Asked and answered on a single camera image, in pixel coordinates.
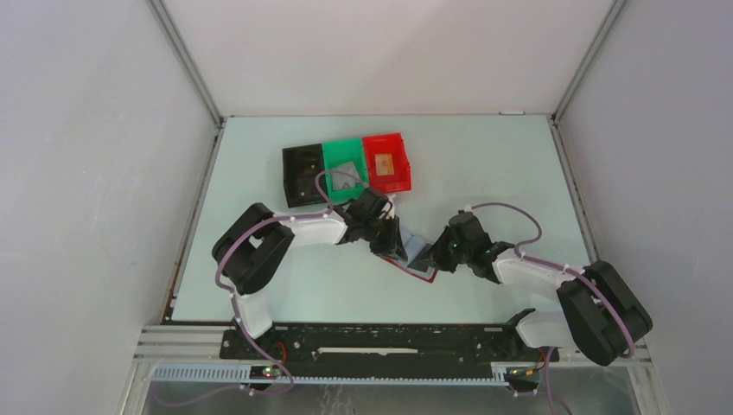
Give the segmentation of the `red leather card holder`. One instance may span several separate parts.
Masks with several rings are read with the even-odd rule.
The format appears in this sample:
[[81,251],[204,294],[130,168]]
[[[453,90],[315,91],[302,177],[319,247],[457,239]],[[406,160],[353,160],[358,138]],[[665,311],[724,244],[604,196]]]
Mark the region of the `red leather card holder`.
[[435,267],[428,266],[423,269],[423,268],[416,268],[412,265],[409,265],[407,261],[404,261],[401,259],[397,260],[397,259],[392,259],[392,258],[383,258],[383,260],[386,263],[398,268],[403,273],[408,274],[414,278],[417,278],[427,284],[432,284],[435,281],[437,274],[438,274],[438,269],[436,269]]

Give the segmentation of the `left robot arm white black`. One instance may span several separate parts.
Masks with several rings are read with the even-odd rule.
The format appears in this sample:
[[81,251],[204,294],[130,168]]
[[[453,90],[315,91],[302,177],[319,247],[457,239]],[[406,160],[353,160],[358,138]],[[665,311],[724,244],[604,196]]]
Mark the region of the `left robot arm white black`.
[[253,360],[273,349],[267,332],[273,325],[263,293],[291,247],[336,246],[364,240],[373,255],[392,262],[407,260],[398,217],[390,198],[366,188],[359,197],[305,214],[278,214],[252,204],[212,249],[215,284],[232,301],[234,322],[244,331],[239,347]]

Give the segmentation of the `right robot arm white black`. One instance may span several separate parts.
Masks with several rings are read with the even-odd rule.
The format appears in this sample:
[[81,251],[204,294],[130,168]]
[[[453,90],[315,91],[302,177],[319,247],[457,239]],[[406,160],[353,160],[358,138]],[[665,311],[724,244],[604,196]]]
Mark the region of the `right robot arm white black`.
[[653,319],[609,262],[557,264],[530,256],[518,244],[491,240],[480,220],[462,210],[417,261],[439,271],[466,265],[495,284],[531,291],[556,301],[558,313],[531,311],[502,339],[504,353],[525,361],[540,347],[574,348],[600,366],[629,358],[636,342],[653,328]]

